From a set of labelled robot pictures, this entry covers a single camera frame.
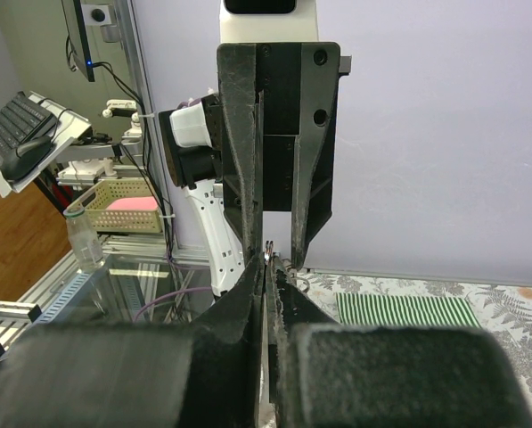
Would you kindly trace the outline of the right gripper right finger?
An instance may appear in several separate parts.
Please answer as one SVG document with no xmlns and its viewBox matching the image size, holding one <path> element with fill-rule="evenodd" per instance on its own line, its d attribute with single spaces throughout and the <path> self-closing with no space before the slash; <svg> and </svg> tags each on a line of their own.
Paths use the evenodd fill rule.
<svg viewBox="0 0 532 428">
<path fill-rule="evenodd" d="M 267 266 L 280 427 L 532 427 L 495 337 L 468 326 L 343 325 Z"/>
</svg>

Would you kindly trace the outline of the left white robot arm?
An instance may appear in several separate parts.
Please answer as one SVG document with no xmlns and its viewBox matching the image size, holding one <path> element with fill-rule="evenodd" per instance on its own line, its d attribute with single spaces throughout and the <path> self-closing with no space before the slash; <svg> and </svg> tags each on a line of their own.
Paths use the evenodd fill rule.
<svg viewBox="0 0 532 428">
<path fill-rule="evenodd" d="M 331 218 L 340 79 L 334 42 L 224 43 L 217 90 L 158 116 L 168 169 L 191 204 L 216 297 L 263 247 L 263 215 L 291 214 L 291 264 Z"/>
</svg>

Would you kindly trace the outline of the red handled metal key tool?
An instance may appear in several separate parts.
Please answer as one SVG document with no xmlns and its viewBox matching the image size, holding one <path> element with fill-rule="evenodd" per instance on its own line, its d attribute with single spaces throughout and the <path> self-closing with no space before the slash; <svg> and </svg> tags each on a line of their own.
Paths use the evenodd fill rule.
<svg viewBox="0 0 532 428">
<path fill-rule="evenodd" d="M 261 339 L 261 366 L 260 390 L 258 396 L 258 427 L 275 427 L 275 407 L 270 402 L 270 379 L 268 357 L 268 315 L 266 285 L 262 292 L 262 339 Z"/>
</svg>

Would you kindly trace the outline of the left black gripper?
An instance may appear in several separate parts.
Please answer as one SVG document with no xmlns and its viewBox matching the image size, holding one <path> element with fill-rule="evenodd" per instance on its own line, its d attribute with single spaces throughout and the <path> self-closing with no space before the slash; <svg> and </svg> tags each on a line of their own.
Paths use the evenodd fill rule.
<svg viewBox="0 0 532 428">
<path fill-rule="evenodd" d="M 291 263 L 331 217 L 340 46 L 334 42 L 223 43 L 225 218 L 248 261 L 261 247 L 258 201 L 291 211 Z"/>
</svg>

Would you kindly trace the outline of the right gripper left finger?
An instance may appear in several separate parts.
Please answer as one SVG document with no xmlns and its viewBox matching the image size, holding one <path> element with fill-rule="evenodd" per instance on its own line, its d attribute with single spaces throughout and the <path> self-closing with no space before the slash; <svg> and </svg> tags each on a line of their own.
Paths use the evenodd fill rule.
<svg viewBox="0 0 532 428">
<path fill-rule="evenodd" d="M 264 259 L 187 325 L 30 328 L 0 371 L 0 427 L 254 427 Z"/>
</svg>

